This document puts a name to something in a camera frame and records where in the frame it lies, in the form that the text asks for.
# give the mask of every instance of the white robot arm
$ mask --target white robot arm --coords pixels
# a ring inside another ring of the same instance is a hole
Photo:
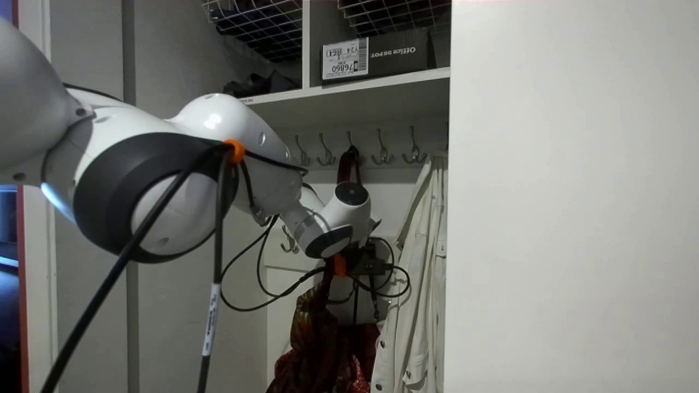
[[[66,89],[41,53],[2,19],[0,47],[0,184],[41,185],[107,251],[120,251],[179,171],[228,140],[246,147],[249,175],[233,202],[259,221],[278,214],[310,257],[364,244],[374,229],[362,185],[339,188],[329,205],[309,192],[303,205],[303,168],[288,147],[233,95],[195,98],[162,120],[109,95]],[[213,234],[214,162],[179,188],[137,260],[173,260]]]

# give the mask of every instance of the orange accent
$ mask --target orange accent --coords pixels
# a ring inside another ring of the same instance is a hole
[[[332,257],[335,278],[347,278],[347,260],[343,255]]]
[[[246,160],[246,147],[242,147],[242,142],[240,142],[240,140],[228,140],[226,144],[234,148],[233,162],[234,162],[236,166],[242,164],[242,160]]]

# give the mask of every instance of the closet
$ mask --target closet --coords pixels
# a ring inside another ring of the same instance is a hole
[[[273,33],[275,28],[261,19],[265,16],[281,19],[284,13],[288,25],[283,33],[284,47],[261,47],[257,37],[226,30],[242,18],[242,11],[234,13],[234,0],[137,0],[126,8],[107,0],[56,0],[52,63],[68,82],[132,98],[164,118],[175,116],[200,94],[248,82],[253,71],[278,77],[273,86],[283,86],[281,92],[240,100],[283,135],[299,162],[309,158],[306,178],[323,201],[336,177],[336,164],[329,158],[339,158],[349,144],[359,147],[365,154],[364,178],[374,212],[382,218],[376,234],[393,240],[408,214],[422,160],[448,151],[451,5],[445,0],[412,0],[401,6],[371,2],[386,8],[347,0],[259,5],[268,8],[246,8],[249,13],[246,18],[259,18],[249,34]],[[321,80],[325,43],[414,30],[414,27],[430,37],[430,67],[343,82]],[[261,231],[249,217],[229,212],[226,255],[240,251]],[[313,268],[310,260],[286,253],[283,243],[286,244],[286,238],[275,231],[265,248],[265,278],[275,291]],[[66,337],[112,267],[112,255],[88,244],[78,229],[57,218],[57,264],[59,337]],[[98,386],[105,393],[195,390],[210,270],[210,243],[168,264],[132,267],[68,366],[63,386],[68,390]],[[257,283],[253,253],[233,268],[226,291],[240,306],[268,300]],[[265,390],[271,366],[284,351],[299,292],[262,312],[222,312],[210,390]]]

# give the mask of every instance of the wire shelf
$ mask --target wire shelf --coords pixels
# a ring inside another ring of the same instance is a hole
[[[269,61],[303,59],[303,0],[201,0],[218,34],[234,34]]]
[[[438,27],[451,0],[336,0],[336,8],[362,37]]]

